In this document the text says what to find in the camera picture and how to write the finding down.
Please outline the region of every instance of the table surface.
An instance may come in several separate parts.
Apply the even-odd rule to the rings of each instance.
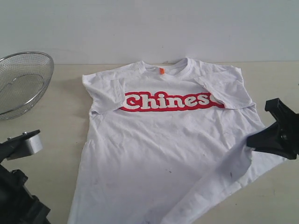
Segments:
[[[263,111],[265,101],[280,98],[299,112],[299,62],[229,63],[242,69],[245,86],[257,103],[265,125],[274,118]],[[26,186],[51,208],[52,224],[65,224],[76,186],[88,131],[92,99],[81,76],[121,65],[56,65],[48,90],[23,116],[1,121],[0,140],[24,131],[41,130],[44,150],[26,158],[4,161],[8,170],[21,169]],[[291,224],[299,222],[299,163],[287,161],[239,190],[194,224]]]

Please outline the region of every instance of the wire strainer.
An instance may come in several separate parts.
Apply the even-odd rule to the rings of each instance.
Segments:
[[[29,111],[46,92],[53,70],[53,59],[43,52],[21,52],[0,59],[0,119]]]

